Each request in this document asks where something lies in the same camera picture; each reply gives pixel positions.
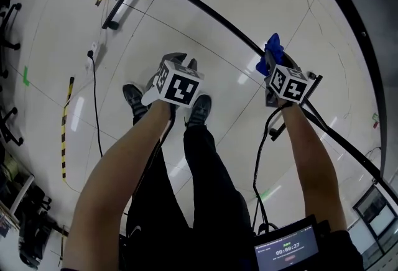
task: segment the blue glove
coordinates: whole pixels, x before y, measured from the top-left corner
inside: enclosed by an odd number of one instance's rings
[[[284,48],[280,45],[279,35],[274,33],[266,43],[264,51],[270,51],[275,58],[275,62],[278,65],[283,64],[282,56],[284,54]],[[270,73],[267,69],[267,62],[265,57],[261,57],[260,62],[256,65],[256,70],[262,75],[269,76]]]

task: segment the digital timer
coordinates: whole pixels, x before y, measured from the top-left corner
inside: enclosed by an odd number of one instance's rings
[[[300,243],[298,242],[298,243],[296,243],[296,244],[294,244],[294,245],[292,245],[292,246],[288,246],[288,247],[285,247],[285,248],[282,249],[282,250],[278,250],[278,251],[276,252],[276,255],[284,254],[284,253],[286,253],[286,252],[289,252],[290,250],[294,250],[294,249],[298,248],[299,245],[300,245]]]
[[[318,245],[312,226],[307,226],[281,238],[259,243],[255,250],[260,271],[280,271],[317,254]]]

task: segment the green tape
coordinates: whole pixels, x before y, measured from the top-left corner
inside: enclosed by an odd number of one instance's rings
[[[24,69],[24,83],[26,86],[29,86],[29,81],[27,80],[27,66]]]

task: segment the gray sneaker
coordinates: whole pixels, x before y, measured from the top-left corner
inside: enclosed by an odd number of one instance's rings
[[[133,83],[123,86],[123,95],[129,103],[135,121],[140,120],[148,111],[148,107],[141,104],[142,90]]]
[[[201,94],[192,106],[191,116],[185,123],[187,129],[192,126],[205,125],[211,111],[211,97],[208,94]]]

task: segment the floor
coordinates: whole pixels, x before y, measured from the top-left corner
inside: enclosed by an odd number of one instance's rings
[[[52,199],[50,214],[70,226],[76,201],[100,159],[93,105],[93,82],[86,75],[86,53],[102,43],[96,71],[101,144],[105,152],[132,126],[121,91],[127,81],[146,84],[162,56],[185,52],[205,74],[203,90],[213,98],[208,128],[231,178],[254,214],[254,163],[267,116],[259,57],[221,24],[186,0],[126,0],[117,31],[102,31],[101,21],[116,0],[12,0],[21,2],[9,38],[20,42],[8,51],[9,78],[4,100],[15,104],[12,128],[24,145],[8,143]],[[377,112],[363,55],[334,0],[202,0],[239,27],[260,47],[277,32],[285,51],[303,71],[323,75],[311,102],[334,130],[362,153],[380,144],[373,129]],[[75,76],[66,132],[67,182],[61,172],[61,118],[69,79]],[[183,117],[164,144],[169,178],[178,203],[193,222],[192,175],[183,154]],[[357,217],[352,205],[370,186],[371,177],[321,130],[316,129],[336,167],[348,224]],[[372,156],[379,166],[379,156]],[[257,185],[267,193],[269,221],[278,226],[304,217],[303,197],[286,131],[266,141]],[[121,223],[123,232],[125,221]]]

